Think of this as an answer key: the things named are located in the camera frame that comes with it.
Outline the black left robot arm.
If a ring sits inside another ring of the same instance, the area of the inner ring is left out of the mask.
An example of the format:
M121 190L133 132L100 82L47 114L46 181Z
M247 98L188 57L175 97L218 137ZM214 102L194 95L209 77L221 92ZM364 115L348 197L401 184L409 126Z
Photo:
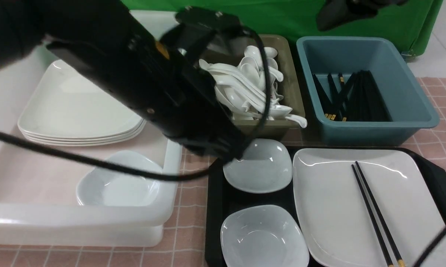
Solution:
M47 49L168 139L198 155L242 157L249 138L197 63L213 41L230 49L238 17L187 6L156 39L120 0L0 0L0 69Z

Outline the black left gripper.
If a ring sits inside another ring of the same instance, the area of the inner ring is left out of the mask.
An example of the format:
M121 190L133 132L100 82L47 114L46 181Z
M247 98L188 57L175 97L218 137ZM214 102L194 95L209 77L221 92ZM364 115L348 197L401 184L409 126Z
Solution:
M160 40L125 7L57 10L47 16L48 48L170 140L192 152L232 160L247 136L216 98L216 81L195 66L208 44L242 35L232 14L202 7L177 13Z

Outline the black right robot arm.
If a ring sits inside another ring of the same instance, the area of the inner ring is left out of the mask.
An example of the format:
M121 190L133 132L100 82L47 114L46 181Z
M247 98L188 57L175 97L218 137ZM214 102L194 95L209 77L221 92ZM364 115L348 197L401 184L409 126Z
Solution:
M347 23L375 17L380 9L404 5L407 0L326 0L316 16L316 27L321 32Z

